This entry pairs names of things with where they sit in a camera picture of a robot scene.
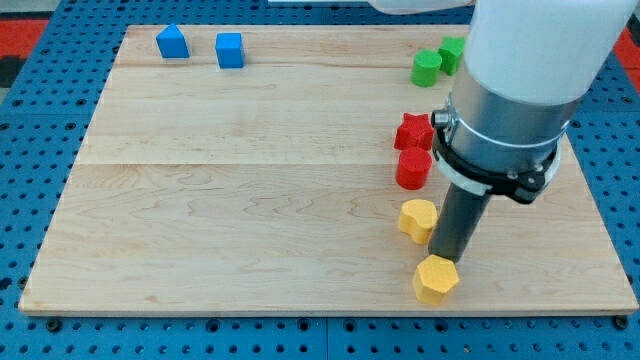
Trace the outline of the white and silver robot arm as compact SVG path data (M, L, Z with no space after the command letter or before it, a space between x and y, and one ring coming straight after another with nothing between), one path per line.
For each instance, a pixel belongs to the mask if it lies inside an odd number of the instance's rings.
M566 130L636 0L477 0L448 143L497 173L533 169Z

